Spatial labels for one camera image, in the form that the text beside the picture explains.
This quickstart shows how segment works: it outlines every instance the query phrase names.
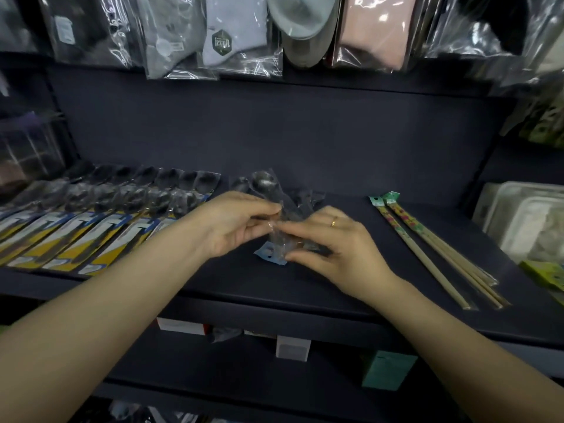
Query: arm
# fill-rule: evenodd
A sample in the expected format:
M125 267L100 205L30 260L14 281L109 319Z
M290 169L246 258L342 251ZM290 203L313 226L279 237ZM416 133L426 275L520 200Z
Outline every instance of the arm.
M333 251L328 258L304 250L286 258L328 277L388 319L471 419L480 423L562 419L564 389L398 278L360 223L326 207L303 223L279 228L328 246Z
M270 227L280 206L225 193L0 335L0 420L64 422L207 259Z

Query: chopsticks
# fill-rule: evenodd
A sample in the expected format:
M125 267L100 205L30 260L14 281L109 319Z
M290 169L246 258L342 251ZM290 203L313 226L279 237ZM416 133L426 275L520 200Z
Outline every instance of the chopsticks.
M451 284L448 279L441 273L437 266L431 261L431 259L423 252L423 249L419 247L417 243L407 234L405 229L400 226L399 222L395 220L393 215L388 211L384 204L384 200L381 197L371 197L370 201L372 205L377 208L377 210L382 214L382 216L390 223L394 228L395 232L403 239L405 244L412 250L412 252L419 258L423 265L431 272L435 277L437 282L441 284L445 291L456 301L463 310L471 310L472 305L462 296L460 292Z
M452 266L452 268L464 277L469 284L476 288L477 291L481 292L495 308L502 309L511 305L506 299L504 299L504 297L499 295L499 293L492 288L492 286L498 284L497 280L493 276L469 261L468 258L462 256L453 247L448 245L447 242L421 224L415 217L407 213L405 209L398 204L398 197L398 193L390 192L383 196L383 200L386 205L394 213L396 213L405 224L407 224L408 227L410 227L415 233L419 234L419 236L441 257L443 257Z

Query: hand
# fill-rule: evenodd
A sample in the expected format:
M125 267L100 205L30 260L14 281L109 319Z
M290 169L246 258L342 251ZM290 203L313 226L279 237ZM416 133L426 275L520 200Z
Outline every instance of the hand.
M278 228L331 249L333 254L329 257L306 250L294 250L286 255L286 260L303 264L322 274L345 294L367 301L383 288L399 282L366 227L341 210L325 206L304 222L280 223Z
M279 204L268 202L250 194L229 191L201 205L182 219L194 222L206 230L207 256L222 256L245 242L270 233L265 218L280 212Z

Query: forearm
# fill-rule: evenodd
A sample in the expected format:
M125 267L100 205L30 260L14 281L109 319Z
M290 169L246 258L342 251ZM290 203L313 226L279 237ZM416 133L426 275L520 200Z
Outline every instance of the forearm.
M70 418L206 260L194 224L178 221L0 336L4 422Z
M564 390L400 280L369 300L476 422L557 421Z

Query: hexagonal label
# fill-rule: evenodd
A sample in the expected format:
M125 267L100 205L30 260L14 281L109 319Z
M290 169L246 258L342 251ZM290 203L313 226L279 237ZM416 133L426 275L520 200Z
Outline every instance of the hexagonal label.
M227 55L231 51L231 35L220 30L211 36L213 49L221 56Z

